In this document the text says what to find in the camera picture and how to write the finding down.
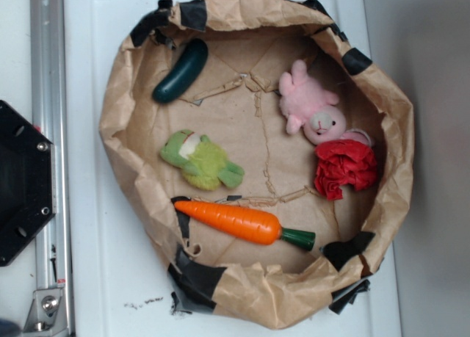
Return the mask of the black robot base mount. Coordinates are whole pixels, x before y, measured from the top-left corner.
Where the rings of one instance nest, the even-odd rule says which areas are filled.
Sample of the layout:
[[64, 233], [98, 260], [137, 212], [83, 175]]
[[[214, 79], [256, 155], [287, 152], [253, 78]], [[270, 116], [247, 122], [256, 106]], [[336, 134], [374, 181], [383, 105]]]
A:
[[10, 265], [54, 216], [53, 144], [1, 102], [1, 266]]

